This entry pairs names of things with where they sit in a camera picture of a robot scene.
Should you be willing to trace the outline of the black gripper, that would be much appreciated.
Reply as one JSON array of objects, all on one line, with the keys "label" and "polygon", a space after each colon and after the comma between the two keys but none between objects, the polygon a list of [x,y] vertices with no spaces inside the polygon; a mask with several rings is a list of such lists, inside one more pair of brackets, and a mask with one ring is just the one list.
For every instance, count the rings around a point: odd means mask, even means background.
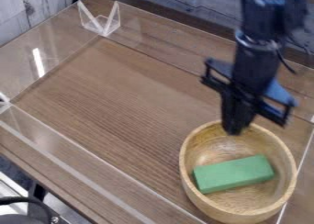
[{"label": "black gripper", "polygon": [[288,124],[297,101],[277,80],[286,35],[272,39],[253,39],[236,31],[234,63],[214,58],[205,61],[202,83],[220,92],[222,98],[222,126],[228,133],[240,135],[258,115],[281,127]]}]

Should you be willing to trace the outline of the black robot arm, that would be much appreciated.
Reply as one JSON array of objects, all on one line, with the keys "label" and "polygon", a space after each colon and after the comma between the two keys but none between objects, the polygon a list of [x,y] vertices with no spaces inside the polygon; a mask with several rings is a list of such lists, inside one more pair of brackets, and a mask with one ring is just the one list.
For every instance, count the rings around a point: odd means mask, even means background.
[{"label": "black robot arm", "polygon": [[307,0],[241,0],[242,25],[234,36],[234,62],[205,61],[202,83],[221,94],[222,127],[238,135],[254,117],[288,123],[297,101],[277,80],[286,64],[286,39],[305,26]]}]

